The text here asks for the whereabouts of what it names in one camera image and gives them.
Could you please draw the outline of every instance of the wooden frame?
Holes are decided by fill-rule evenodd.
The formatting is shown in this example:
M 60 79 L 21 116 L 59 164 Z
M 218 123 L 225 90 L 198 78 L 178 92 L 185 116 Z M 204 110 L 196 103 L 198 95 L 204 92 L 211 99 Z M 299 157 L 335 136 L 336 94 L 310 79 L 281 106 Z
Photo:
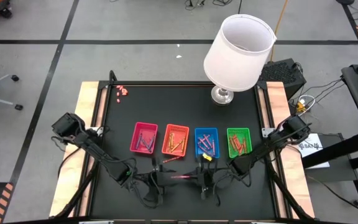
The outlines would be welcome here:
M 99 82 L 83 82 L 81 85 L 80 94 L 78 95 L 78 101 L 75 113 L 81 117 L 87 125 L 91 124 L 93 111 L 95 107 L 96 96 L 98 94 Z M 104 111 L 104 102 L 106 100 L 107 88 L 102 89 L 100 102 L 99 102 L 99 111 L 97 114 L 96 125 L 101 126 L 103 111 Z M 273 120 L 275 126 L 278 125 L 281 121 L 287 118 L 290 115 L 290 110 L 288 108 L 287 97 L 285 95 L 285 90 L 283 83 L 281 82 L 268 82 L 267 83 L 267 93 L 269 96 L 269 104 L 272 110 Z M 268 122 L 268 112 L 266 109 L 266 102 L 264 100 L 264 93 L 262 90 L 259 90 L 260 96 L 260 106 L 262 109 L 262 116 L 264 118 L 265 127 L 269 127 Z M 64 158 L 68 156 L 71 152 L 76 149 L 75 146 L 67 146 L 66 153 Z M 285 181 L 287 187 L 291 194 L 294 196 L 296 201 L 301 205 L 305 212 L 314 217 L 313 206 L 311 204 L 310 195 L 308 186 L 306 183 L 305 173 L 303 171 L 301 156 L 299 152 L 286 147 L 282 153 L 282 165 L 285 173 Z M 73 194 L 78 188 L 80 183 L 81 171 L 84 163 L 85 152 L 78 151 L 73 155 L 69 160 L 66 161 L 66 164 L 63 166 L 60 176 L 57 182 L 57 187 L 55 191 L 55 196 L 53 198 L 52 207 L 50 211 L 50 216 L 58 214 L 67 204 L 67 202 L 72 198 Z M 93 160 L 91 159 L 88 164 L 88 171 L 91 169 Z M 86 214 L 86 207 L 88 202 L 88 196 L 90 193 L 90 187 L 85 190 L 81 208 L 80 215 L 84 216 Z M 280 216 L 282 218 L 287 217 L 285 211 L 285 204 L 283 200 L 283 195 L 281 191 L 276 186 L 276 193 L 278 199 L 278 209 Z

